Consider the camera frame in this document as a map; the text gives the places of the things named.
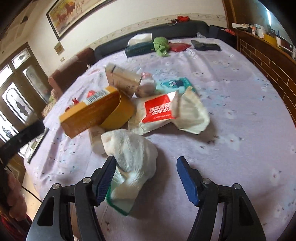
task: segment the painting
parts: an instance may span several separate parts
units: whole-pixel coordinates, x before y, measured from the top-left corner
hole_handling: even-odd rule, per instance
[[[48,21],[58,40],[98,8],[113,0],[57,0],[47,12]]]

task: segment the floral bedsheet pattern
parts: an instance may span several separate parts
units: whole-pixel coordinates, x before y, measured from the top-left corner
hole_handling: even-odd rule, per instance
[[[44,198],[54,183],[76,184],[100,168],[106,156],[91,151],[88,132],[68,138],[59,115],[72,98],[108,85],[104,66],[119,64],[154,79],[187,77],[207,107],[211,121],[199,135],[168,124],[145,135],[158,149],[157,171],[140,191],[131,215],[123,217],[102,203],[96,208],[106,240],[186,240],[198,208],[189,202],[176,170],[185,156],[191,167],[216,184],[240,183],[262,223],[267,240],[276,240],[296,210],[296,130],[271,83],[243,55],[217,39],[222,51],[156,53],[127,59],[108,56],[79,77],[44,119],[50,129],[31,164],[25,167]],[[191,39],[172,42],[190,43]],[[212,240],[217,240],[223,205],[218,205]]]

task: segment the person's hand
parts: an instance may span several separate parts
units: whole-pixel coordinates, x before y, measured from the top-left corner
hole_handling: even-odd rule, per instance
[[[9,215],[15,218],[16,221],[22,221],[26,219],[27,205],[25,198],[21,193],[21,184],[15,178],[11,171],[7,171],[8,174],[8,186],[10,192],[7,196],[7,203],[11,207],[9,210]]]

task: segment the black cable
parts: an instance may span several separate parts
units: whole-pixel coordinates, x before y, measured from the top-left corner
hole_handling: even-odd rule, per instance
[[[42,203],[42,201],[39,198],[37,198],[33,193],[31,193],[27,188],[25,188],[23,186],[22,186],[22,188],[25,189],[28,193],[30,193],[33,197],[35,197],[39,202]]]

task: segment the green trim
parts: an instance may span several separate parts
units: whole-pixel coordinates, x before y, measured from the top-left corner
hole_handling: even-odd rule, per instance
[[[110,185],[110,187],[109,187],[109,189],[108,189],[108,191],[107,191],[107,194],[106,194],[106,201],[107,201],[107,203],[108,203],[111,207],[113,207],[117,212],[121,213],[121,214],[124,215],[124,216],[128,216],[129,213],[127,213],[126,211],[123,211],[121,208],[115,206],[115,205],[112,203],[112,199],[111,199],[110,195],[111,195],[111,185]]]

